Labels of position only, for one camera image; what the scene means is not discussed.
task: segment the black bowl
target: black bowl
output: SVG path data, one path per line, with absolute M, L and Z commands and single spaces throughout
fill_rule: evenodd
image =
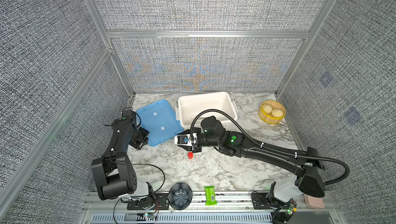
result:
M 171 207 L 182 210 L 188 207 L 192 200 L 192 190 L 185 183 L 177 183 L 169 190 L 168 201 Z

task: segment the wire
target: wire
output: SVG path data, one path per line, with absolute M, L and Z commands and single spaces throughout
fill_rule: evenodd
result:
M 275 215 L 276 215 L 280 210 L 281 210 L 280 208 L 277 208 L 277 209 L 275 210 L 274 214 L 272 215 L 272 222 L 274 222 L 274 217 L 275 217 Z
M 107 177 L 108 175 L 110 175 L 110 173 L 112 173 L 113 171 L 114 171 L 114 169 L 112 169 L 111 172 L 107 173 L 107 174 L 106 174 L 106 177 Z
M 171 214 L 173 214 L 173 213 L 180 213 L 180 212 L 182 212 L 182 211 L 184 211 L 185 209 L 182 209 L 182 210 L 169 210 L 168 209 L 168 211 L 169 212 L 171 212 Z
M 248 133 L 246 133 L 246 131 L 245 131 L 245 130 L 244 130 L 244 129 L 243 129 L 232 117 L 230 117 L 230 115 L 228 115 L 227 113 L 225 113 L 225 112 L 223 112 L 223 111 L 221 111 L 221 110 L 218 110 L 218 109 L 207 109 L 207 110 L 205 110 L 205 111 L 199 113 L 199 114 L 194 118 L 194 120 L 193 120 L 192 123 L 191 123 L 191 127 L 190 127 L 190 137 L 193 137 L 192 133 L 193 133 L 193 127 L 194 127 L 194 125 L 195 125 L 195 122 L 198 120 L 198 118 L 199 118 L 200 116 L 202 116 L 203 114 L 208 113 L 208 112 L 217 112 L 217 113 L 220 113 L 220 114 L 224 115 L 225 117 L 227 117 L 228 119 L 230 119 L 230 121 L 231 121 L 232 123 L 234 123 L 235 126 L 236 126 L 246 137 L 248 137 L 252 142 L 254 142 L 256 145 L 258 145 L 258 146 L 260 146 L 260 147 L 264 147 L 265 149 L 270 150 L 270 151 L 272 151 L 272 152 L 275 152 L 275 153 L 278 153 L 278 154 L 281 154 L 281 155 L 292 156 L 292 157 L 297 156 L 297 157 L 303 158 L 303 159 L 328 161 L 328 162 L 333 162 L 333 163 L 337 163 L 337 164 L 339 164 L 339 165 L 342 165 L 342 166 L 344 167 L 344 169 L 345 169 L 345 170 L 344 170 L 344 173 L 343 173 L 341 176 L 339 176 L 339 177 L 337 177 L 337 178 L 335 178 L 335 179 L 332 179 L 332 180 L 330 180 L 330 181 L 326 181 L 326 182 L 325 182 L 325 185 L 330 185 L 330 184 L 338 183 L 338 182 L 344 180 L 345 178 L 347 178 L 348 175 L 349 175 L 349 172 L 350 172 L 349 166 L 348 166 L 345 162 L 343 162 L 343 161 L 341 161 L 341 160 L 333 159 L 333 158 L 328 158 L 328 157 L 318 157 L 318 156 L 312 156 L 312 155 L 305 155 L 305 154 L 297 154 L 297 153 L 296 153 L 296 154 L 292 154 L 292 153 L 287 153 L 287 152 L 279 151 L 279 150 L 277 150 L 277 149 L 268 147 L 268 146 L 265 145 L 264 142 L 258 142 L 257 140 L 253 139 Z
M 149 165 L 149 166 L 156 167 L 156 168 L 160 169 L 160 171 L 161 171 L 162 174 L 164 175 L 164 180 L 162 181 L 162 184 L 161 184 L 161 186 L 158 188 L 158 190 L 156 190 L 156 191 L 153 192 L 152 194 L 154 194 L 154 193 L 156 193 L 157 191 L 159 191 L 159 190 L 161 189 L 161 187 L 162 187 L 162 186 L 164 185 L 164 183 L 165 183 L 165 173 L 164 173 L 164 171 L 163 171 L 161 168 L 157 167 L 156 165 L 152 165 L 152 164 L 126 164 L 126 163 L 119 163 L 119 162 L 112 161 L 112 160 L 110 160 L 110 161 L 113 162 L 114 164 L 117 164 L 117 165 Z M 147 197 L 147 196 L 149 196 L 149 195 L 151 195 L 151 194 L 144 195 L 144 196 L 132 196 L 132 197 Z
M 142 124 L 142 119 L 140 118 L 140 116 L 139 116 L 138 113 L 136 113 L 136 116 L 139 117 L 139 124 L 136 126 L 136 128 L 139 128 L 139 127 L 140 127 L 140 124 Z
M 113 220 L 118 224 L 118 222 L 116 221 L 116 217 L 114 216 L 114 211 L 116 210 L 116 206 L 117 203 L 122 199 L 122 197 L 120 199 L 118 199 L 118 201 L 116 202 L 116 204 L 114 204 L 114 208 L 113 208 Z
M 155 201 L 155 203 L 157 203 L 157 209 L 154 211 L 154 213 L 153 213 L 153 215 L 155 214 L 155 212 L 157 212 L 157 215 L 155 216 L 155 218 L 157 218 L 158 217 L 158 215 L 160 214 L 160 204 L 157 202 L 157 201 Z
M 117 141 L 118 141 L 119 137 L 120 137 L 120 132 L 117 132 L 117 139 L 116 139 L 116 142 L 114 142 L 114 146 L 112 148 L 113 150 L 116 147 L 116 144 L 117 144 Z M 113 150 L 110 150 L 110 160 L 111 160 L 111 155 L 113 154 Z
M 255 191 L 255 190 L 252 191 L 252 192 L 250 193 L 250 197 L 251 197 L 251 198 L 253 198 L 253 193 L 255 193 L 255 192 L 256 192 L 257 194 L 259 193 L 259 192 Z

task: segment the vent grille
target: vent grille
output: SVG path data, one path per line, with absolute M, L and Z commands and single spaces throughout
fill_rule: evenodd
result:
M 118 223 L 153 223 L 146 221 L 135 213 L 117 213 L 114 215 Z M 155 223 L 268 223 L 271 222 L 270 212 L 251 213 L 162 213 Z M 92 224 L 114 223 L 112 213 L 94 214 Z

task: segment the yellow steamer basket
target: yellow steamer basket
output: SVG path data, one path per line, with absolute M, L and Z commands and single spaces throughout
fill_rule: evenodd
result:
M 265 113 L 264 110 L 263 110 L 263 105 L 266 104 L 266 103 L 269 104 L 269 105 L 272 105 L 272 107 L 274 109 L 277 108 L 277 109 L 282 110 L 283 111 L 283 116 L 281 116 L 281 117 L 272 117 L 269 114 Z M 274 100 L 266 100 L 266 101 L 264 101 L 261 104 L 260 108 L 259 108 L 259 116 L 260 116 L 260 118 L 263 121 L 268 122 L 270 124 L 280 123 L 282 121 L 282 119 L 285 117 L 285 115 L 286 115 L 286 109 L 283 107 L 283 105 L 281 103 L 278 103 L 278 102 L 276 102 Z

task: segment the black cable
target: black cable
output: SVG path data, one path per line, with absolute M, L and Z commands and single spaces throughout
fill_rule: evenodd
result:
M 114 216 L 114 211 L 116 210 L 116 206 L 117 206 L 117 203 L 120 201 L 122 199 L 122 197 L 120 198 L 120 199 L 118 199 L 118 201 L 116 202 L 116 204 L 114 205 L 114 208 L 113 208 L 113 220 L 118 224 L 118 222 L 116 221 L 116 217 Z
M 107 177 L 110 173 L 112 173 L 113 171 L 114 171 L 114 169 L 112 169 L 111 172 L 107 173 L 107 174 L 106 174 L 106 177 Z
M 113 150 L 110 150 L 110 160 L 111 160 L 111 155 L 113 154 L 113 151 L 114 151 L 114 148 L 116 147 L 116 144 L 117 144 L 117 141 L 118 141 L 118 138 L 120 137 L 120 132 L 117 132 L 117 139 L 116 139 L 116 142 L 114 142 L 114 146 L 113 146 Z
M 255 190 L 252 191 L 252 192 L 250 193 L 250 197 L 251 197 L 252 199 L 253 199 L 253 193 L 255 193 L 255 192 L 256 192 L 256 193 L 259 193 L 259 192 L 255 191 Z
M 208 113 L 208 112 L 217 112 L 217 113 L 220 113 L 220 114 L 224 115 L 224 116 L 227 117 L 228 119 L 230 119 L 230 121 L 231 121 L 232 123 L 234 123 L 235 126 L 236 126 L 246 137 L 248 137 L 252 142 L 254 142 L 256 145 L 258 145 L 258 146 L 260 146 L 260 147 L 264 147 L 265 149 L 267 149 L 267 150 L 269 150 L 269 151 L 272 151 L 272 152 L 275 152 L 275 153 L 278 153 L 278 154 L 281 154 L 281 155 L 287 155 L 287 156 L 292 156 L 292 157 L 295 156 L 295 154 L 292 154 L 292 153 L 287 153 L 287 152 L 283 152 L 283 151 L 279 151 L 279 150 L 273 149 L 273 148 L 271 148 L 271 147 L 267 147 L 267 146 L 265 145 L 265 143 L 263 143 L 263 142 L 258 142 L 257 140 L 253 139 L 248 133 L 245 132 L 245 130 L 244 130 L 244 129 L 243 129 L 232 117 L 230 117 L 230 115 L 228 115 L 227 113 L 225 113 L 225 112 L 223 112 L 223 111 L 221 111 L 221 110 L 218 110 L 218 109 L 207 109 L 207 110 L 205 110 L 205 111 L 199 113 L 199 114 L 194 118 L 194 120 L 193 120 L 192 123 L 191 123 L 191 127 L 190 127 L 190 137 L 191 137 L 191 138 L 193 137 L 193 135 L 192 135 L 192 131 L 193 131 L 193 130 L 192 130 L 192 129 L 193 129 L 194 125 L 195 125 L 195 122 L 198 120 L 198 118 L 199 118 L 200 116 L 202 116 L 203 114 Z M 325 185 L 330 185 L 330 184 L 338 183 L 338 182 L 344 180 L 345 178 L 348 177 L 349 172 L 350 172 L 349 166 L 348 166 L 345 162 L 343 162 L 343 161 L 341 161 L 341 160 L 338 160 L 338 159 L 333 159 L 333 158 L 328 158 L 328 157 L 317 157 L 317 156 L 305 155 L 305 154 L 297 154 L 297 157 L 300 157 L 300 158 L 303 158 L 303 159 L 311 159 L 311 160 L 321 160 L 321 161 L 333 162 L 333 163 L 337 163 L 337 164 L 339 164 L 339 165 L 342 165 L 342 166 L 344 167 L 345 171 L 344 171 L 344 173 L 343 173 L 341 176 L 337 177 L 336 179 L 332 179 L 332 180 L 330 180 L 330 181 L 326 181 L 326 182 L 325 182 Z
M 110 161 L 113 162 L 114 164 L 117 164 L 117 165 L 150 165 L 150 166 L 152 166 L 152 167 L 156 167 L 156 168 L 160 169 L 160 171 L 161 171 L 162 174 L 164 175 L 164 180 L 162 181 L 162 184 L 161 184 L 161 186 L 158 188 L 158 190 L 156 190 L 155 192 L 153 192 L 153 194 L 156 193 L 157 191 L 159 191 L 159 190 L 161 189 L 161 187 L 162 187 L 162 186 L 164 185 L 164 183 L 165 183 L 165 173 L 164 173 L 164 171 L 163 171 L 161 168 L 157 167 L 156 165 L 152 165 L 152 164 L 126 164 L 126 163 L 119 163 L 119 162 L 112 161 L 112 160 L 110 160 Z M 151 194 L 144 195 L 144 196 L 132 196 L 132 197 L 147 197 L 147 196 L 149 196 L 149 195 L 151 195 Z
M 274 212 L 274 214 L 272 215 L 272 222 L 274 222 L 274 217 L 276 215 L 276 213 L 278 213 L 280 211 L 280 208 L 277 208 Z
M 136 126 L 136 128 L 140 127 L 140 124 L 142 124 L 142 119 L 140 118 L 139 114 L 136 113 L 136 116 L 139 118 L 139 124 Z

